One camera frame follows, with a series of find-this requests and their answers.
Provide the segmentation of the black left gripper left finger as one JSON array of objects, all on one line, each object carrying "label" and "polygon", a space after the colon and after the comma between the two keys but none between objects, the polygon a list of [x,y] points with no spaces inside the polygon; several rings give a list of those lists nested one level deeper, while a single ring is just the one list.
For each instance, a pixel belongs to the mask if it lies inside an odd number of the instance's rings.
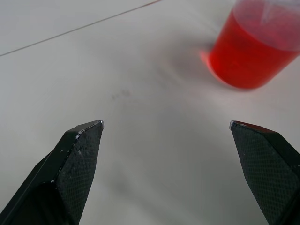
[{"label": "black left gripper left finger", "polygon": [[77,225],[93,183],[104,122],[68,130],[0,214],[2,225]]}]

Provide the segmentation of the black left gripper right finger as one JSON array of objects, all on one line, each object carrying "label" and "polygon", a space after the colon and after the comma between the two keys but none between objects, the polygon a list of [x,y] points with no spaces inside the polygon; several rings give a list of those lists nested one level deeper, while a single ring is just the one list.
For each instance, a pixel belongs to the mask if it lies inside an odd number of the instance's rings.
[{"label": "black left gripper right finger", "polygon": [[245,180],[270,225],[300,223],[300,154],[279,133],[231,121]]}]

